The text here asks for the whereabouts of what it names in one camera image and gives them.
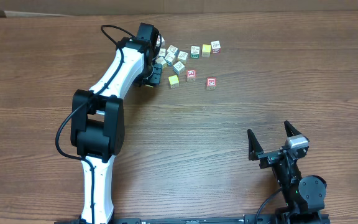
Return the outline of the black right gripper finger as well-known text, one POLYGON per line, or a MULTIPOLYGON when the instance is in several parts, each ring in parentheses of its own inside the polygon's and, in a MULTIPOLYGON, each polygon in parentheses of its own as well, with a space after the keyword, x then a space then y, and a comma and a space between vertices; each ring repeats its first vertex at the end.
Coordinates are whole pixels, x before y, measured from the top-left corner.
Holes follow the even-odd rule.
POLYGON ((259 160, 259 156, 264 153, 261 145, 259 144, 255 134, 251 129, 247 130, 247 137, 249 142, 249 160, 256 161, 259 160))
POLYGON ((301 134, 288 120, 284 121, 284 127, 288 138, 301 134))

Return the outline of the yellow top picture block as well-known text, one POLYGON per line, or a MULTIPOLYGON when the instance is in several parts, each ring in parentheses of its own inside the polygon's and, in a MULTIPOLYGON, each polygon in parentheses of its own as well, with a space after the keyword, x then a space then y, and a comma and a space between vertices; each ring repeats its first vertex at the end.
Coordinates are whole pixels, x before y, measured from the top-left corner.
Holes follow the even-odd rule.
POLYGON ((170 88, 176 88, 180 85, 179 79, 177 75, 170 76, 168 78, 170 88))

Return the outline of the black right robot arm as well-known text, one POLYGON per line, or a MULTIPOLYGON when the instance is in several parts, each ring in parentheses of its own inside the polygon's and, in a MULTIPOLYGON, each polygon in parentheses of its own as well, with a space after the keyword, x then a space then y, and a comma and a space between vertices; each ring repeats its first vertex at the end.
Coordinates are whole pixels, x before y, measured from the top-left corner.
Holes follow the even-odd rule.
POLYGON ((329 215, 322 214, 325 208, 326 181, 318 175, 303 177, 297 161, 307 155, 310 140, 301 134, 289 121, 284 122, 287 139, 280 149, 264 152, 251 129, 247 130, 249 160, 259 161, 261 169, 271 168, 279 189, 259 207, 253 218, 254 223, 327 224, 329 215), (286 206, 275 210, 265 218, 261 212, 266 204, 279 193, 286 206))

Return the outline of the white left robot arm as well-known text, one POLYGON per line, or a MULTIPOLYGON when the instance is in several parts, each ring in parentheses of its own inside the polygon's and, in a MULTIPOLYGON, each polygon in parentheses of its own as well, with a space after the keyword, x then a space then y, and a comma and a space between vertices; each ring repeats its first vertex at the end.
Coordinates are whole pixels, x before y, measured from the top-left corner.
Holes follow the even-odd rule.
POLYGON ((113 223, 112 170, 124 143, 123 99, 129 88, 160 84, 156 63, 162 37, 155 26, 141 23, 136 35, 115 42, 116 55, 102 78, 73 95, 70 141, 84 173, 84 207, 76 223, 113 223))

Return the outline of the blue edged centre block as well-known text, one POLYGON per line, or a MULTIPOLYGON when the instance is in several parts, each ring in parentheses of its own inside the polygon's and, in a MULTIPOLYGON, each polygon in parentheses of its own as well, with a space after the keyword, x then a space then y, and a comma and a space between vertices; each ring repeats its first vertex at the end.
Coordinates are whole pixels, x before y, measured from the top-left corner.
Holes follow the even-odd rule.
POLYGON ((167 53, 164 59, 168 66, 172 66, 176 61, 176 55, 173 53, 167 53))

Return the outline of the small rear centre block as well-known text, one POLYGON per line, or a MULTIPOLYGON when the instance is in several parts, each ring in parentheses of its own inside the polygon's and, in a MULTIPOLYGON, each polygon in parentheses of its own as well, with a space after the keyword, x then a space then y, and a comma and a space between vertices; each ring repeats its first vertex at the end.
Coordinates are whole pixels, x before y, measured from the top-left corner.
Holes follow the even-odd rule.
POLYGON ((165 57, 167 54, 167 50, 165 48, 160 48, 159 53, 158 53, 158 57, 165 57))

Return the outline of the blue edged rear block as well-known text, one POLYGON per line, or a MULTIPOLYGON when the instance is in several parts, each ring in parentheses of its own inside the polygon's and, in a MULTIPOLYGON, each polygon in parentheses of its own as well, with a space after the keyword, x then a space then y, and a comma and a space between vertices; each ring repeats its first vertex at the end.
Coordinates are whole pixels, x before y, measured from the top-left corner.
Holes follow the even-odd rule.
POLYGON ((173 54, 173 55, 177 56, 179 53, 179 49, 177 47, 175 47, 174 45, 170 45, 167 49, 167 52, 169 54, 173 54))

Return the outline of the far rear cluster block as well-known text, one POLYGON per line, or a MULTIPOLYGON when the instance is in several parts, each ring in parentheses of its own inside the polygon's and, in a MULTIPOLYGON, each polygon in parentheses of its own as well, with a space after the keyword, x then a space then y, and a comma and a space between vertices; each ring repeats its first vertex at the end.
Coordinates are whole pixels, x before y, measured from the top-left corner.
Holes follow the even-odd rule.
POLYGON ((165 39, 161 36, 157 39, 157 47, 164 47, 165 46, 165 39))

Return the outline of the red e block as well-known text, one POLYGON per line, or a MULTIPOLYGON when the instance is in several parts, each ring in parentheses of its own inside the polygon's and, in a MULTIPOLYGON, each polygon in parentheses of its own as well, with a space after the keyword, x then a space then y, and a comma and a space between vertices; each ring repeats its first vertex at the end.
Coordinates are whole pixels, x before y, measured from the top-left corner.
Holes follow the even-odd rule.
POLYGON ((187 70, 186 71, 186 81, 194 82, 196 80, 196 70, 187 70))
POLYGON ((217 85, 217 79, 215 77, 208 77, 206 79, 206 89, 215 90, 217 85))

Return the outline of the green B letter block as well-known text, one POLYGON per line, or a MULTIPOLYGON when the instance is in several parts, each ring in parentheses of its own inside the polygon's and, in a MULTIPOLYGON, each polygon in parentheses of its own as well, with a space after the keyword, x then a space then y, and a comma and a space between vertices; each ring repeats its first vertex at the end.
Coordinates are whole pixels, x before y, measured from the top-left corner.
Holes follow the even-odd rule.
POLYGON ((200 57, 200 47, 199 46, 191 46, 190 55, 191 55, 191 58, 199 58, 200 57))

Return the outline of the red E block front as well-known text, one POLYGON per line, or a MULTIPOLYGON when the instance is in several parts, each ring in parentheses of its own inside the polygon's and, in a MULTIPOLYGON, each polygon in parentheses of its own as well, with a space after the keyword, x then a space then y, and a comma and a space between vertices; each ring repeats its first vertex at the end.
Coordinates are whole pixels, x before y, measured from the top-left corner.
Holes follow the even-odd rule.
POLYGON ((206 89, 215 90, 217 85, 217 79, 215 77, 208 77, 206 79, 206 89))

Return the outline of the yellow top hand block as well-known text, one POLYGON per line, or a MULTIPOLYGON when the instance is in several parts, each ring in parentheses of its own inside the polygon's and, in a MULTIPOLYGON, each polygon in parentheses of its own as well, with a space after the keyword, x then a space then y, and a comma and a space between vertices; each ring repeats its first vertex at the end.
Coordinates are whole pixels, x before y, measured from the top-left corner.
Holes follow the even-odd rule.
POLYGON ((201 49, 201 56, 202 57, 209 57, 211 55, 211 45, 203 44, 201 49))

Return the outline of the red number 3 block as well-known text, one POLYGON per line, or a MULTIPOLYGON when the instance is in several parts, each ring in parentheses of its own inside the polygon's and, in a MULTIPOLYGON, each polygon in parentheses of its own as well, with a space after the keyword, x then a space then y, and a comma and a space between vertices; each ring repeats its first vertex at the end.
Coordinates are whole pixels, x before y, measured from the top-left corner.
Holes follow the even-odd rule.
POLYGON ((211 51, 213 54, 218 54, 221 51, 221 44, 220 41, 212 41, 211 42, 211 51))

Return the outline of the brown cardboard backdrop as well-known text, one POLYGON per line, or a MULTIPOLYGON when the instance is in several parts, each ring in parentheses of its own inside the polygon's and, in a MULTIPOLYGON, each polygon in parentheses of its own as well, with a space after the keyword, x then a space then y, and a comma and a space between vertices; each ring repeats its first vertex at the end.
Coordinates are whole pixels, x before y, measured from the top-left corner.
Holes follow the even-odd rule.
POLYGON ((358 0, 0 0, 0 17, 358 11, 358 0))

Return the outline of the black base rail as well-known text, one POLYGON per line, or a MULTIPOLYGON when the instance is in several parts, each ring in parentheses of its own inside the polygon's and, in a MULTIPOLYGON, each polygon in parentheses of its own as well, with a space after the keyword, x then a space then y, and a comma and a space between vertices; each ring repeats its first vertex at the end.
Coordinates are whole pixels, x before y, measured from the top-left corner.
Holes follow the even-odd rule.
MULTIPOLYGON (((328 215, 321 215, 321 221, 300 221, 295 219, 291 223, 331 223, 328 215)), ((87 223, 85 220, 76 219, 66 222, 55 222, 55 224, 83 224, 87 223)), ((244 215, 243 217, 217 217, 217 218, 166 218, 166 219, 151 219, 141 220, 140 218, 113 218, 108 223, 113 224, 254 224, 255 215, 244 215)), ((274 224, 274 223, 285 223, 276 220, 275 215, 259 215, 257 222, 258 224, 274 224)))

